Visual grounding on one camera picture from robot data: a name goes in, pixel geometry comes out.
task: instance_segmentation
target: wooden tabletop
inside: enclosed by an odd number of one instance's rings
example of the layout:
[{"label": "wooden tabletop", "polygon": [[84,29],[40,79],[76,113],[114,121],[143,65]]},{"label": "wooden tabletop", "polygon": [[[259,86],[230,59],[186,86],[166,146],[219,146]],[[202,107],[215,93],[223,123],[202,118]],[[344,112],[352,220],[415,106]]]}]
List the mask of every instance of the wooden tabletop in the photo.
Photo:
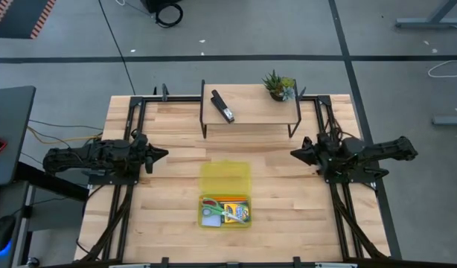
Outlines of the wooden tabletop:
[{"label": "wooden tabletop", "polygon": [[234,114],[233,124],[296,124],[296,101],[275,101],[264,85],[205,84],[202,121],[204,124],[227,124],[212,104],[212,90],[216,89]]},{"label": "wooden tabletop", "polygon": [[[122,138],[130,96],[112,97],[103,139]],[[333,111],[344,131],[359,135],[349,95],[331,95]],[[132,198],[124,262],[291,262],[342,260],[329,186],[310,167],[293,158],[305,135],[316,137],[312,102],[301,102],[302,122],[288,138],[283,125],[209,125],[204,139],[199,103],[149,103],[143,132],[169,150],[154,165],[141,169]],[[210,161],[248,162],[252,169],[252,227],[243,231],[201,229],[197,225],[200,167]],[[357,220],[371,241],[389,254],[375,193],[351,184]],[[87,203],[80,243],[90,249],[106,227],[113,187],[105,186]],[[351,255],[351,231],[345,224]],[[113,236],[115,256],[118,235]],[[75,258],[84,253],[77,249]]]}]

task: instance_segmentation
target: white cable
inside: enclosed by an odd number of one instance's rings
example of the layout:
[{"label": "white cable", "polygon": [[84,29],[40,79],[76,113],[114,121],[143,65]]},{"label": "white cable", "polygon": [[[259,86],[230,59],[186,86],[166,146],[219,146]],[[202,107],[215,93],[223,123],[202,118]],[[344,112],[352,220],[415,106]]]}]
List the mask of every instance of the white cable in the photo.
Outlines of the white cable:
[{"label": "white cable", "polygon": [[455,74],[455,75],[434,75],[434,74],[431,74],[433,70],[437,69],[440,66],[444,66],[446,64],[449,64],[449,63],[457,63],[457,60],[449,60],[449,61],[446,61],[445,63],[441,63],[439,65],[436,65],[436,66],[432,67],[427,72],[427,74],[432,78],[457,78],[457,74]]}]

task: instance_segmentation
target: scissors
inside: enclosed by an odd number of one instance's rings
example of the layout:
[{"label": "scissors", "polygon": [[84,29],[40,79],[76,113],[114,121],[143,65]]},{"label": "scissors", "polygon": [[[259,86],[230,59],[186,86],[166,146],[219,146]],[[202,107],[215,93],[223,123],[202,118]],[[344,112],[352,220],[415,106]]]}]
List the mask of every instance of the scissors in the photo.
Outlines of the scissors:
[{"label": "scissors", "polygon": [[202,215],[204,217],[209,217],[214,214],[229,217],[233,220],[236,220],[239,223],[243,223],[243,224],[246,223],[243,220],[241,220],[239,217],[234,216],[233,214],[225,211],[217,201],[213,200],[212,198],[205,197],[204,199],[202,199]]}]

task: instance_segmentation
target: concrete floor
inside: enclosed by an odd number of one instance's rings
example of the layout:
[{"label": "concrete floor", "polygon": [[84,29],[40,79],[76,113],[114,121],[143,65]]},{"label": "concrete floor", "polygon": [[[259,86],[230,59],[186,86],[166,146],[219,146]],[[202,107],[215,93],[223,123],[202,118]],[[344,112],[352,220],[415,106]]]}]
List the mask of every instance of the concrete floor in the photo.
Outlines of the concrete floor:
[{"label": "concrete floor", "polygon": [[[141,7],[137,0],[127,1]],[[171,29],[159,28],[149,17],[113,0],[102,2],[125,56],[341,55],[324,0],[184,0],[185,17]],[[457,54],[456,29],[393,28],[395,18],[428,16],[440,2],[337,0],[336,4],[351,55]],[[451,15],[457,15],[457,7]],[[117,56],[97,0],[58,0],[38,39],[0,39],[0,57]],[[384,182],[403,258],[457,263],[457,127],[430,123],[433,115],[457,115],[457,78],[428,77],[427,70],[436,64],[355,62],[354,71],[374,141],[405,135],[419,152],[413,162],[381,162],[391,171]],[[307,94],[351,93],[342,61],[128,63],[141,95],[151,94],[162,83],[171,94],[197,94],[201,79],[259,83],[272,69],[295,77],[299,86],[307,87]],[[457,74],[457,65],[439,72]],[[0,64],[0,88],[25,85],[37,87],[31,118],[56,124],[102,127],[110,96],[132,94],[122,63]],[[59,138],[95,134],[32,126]],[[25,139],[23,151],[38,159],[48,149],[30,135]],[[21,161],[41,167],[25,156]],[[65,176],[85,182],[81,175],[73,175]],[[37,201],[47,198],[47,193],[37,193]],[[52,218],[59,219],[65,231],[36,233],[32,256],[44,265],[68,263],[79,233],[81,204],[67,200],[38,209],[35,230],[44,229]],[[58,250],[46,252],[42,245],[51,240]]]}]

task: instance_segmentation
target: potted plant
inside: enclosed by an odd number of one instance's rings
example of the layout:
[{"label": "potted plant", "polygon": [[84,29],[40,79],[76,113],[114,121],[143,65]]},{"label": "potted plant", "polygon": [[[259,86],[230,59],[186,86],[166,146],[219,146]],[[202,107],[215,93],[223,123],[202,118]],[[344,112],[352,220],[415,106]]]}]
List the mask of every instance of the potted plant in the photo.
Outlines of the potted plant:
[{"label": "potted plant", "polygon": [[275,101],[287,101],[295,98],[295,80],[290,77],[279,77],[275,70],[269,74],[269,77],[262,79],[265,83],[266,90]]}]

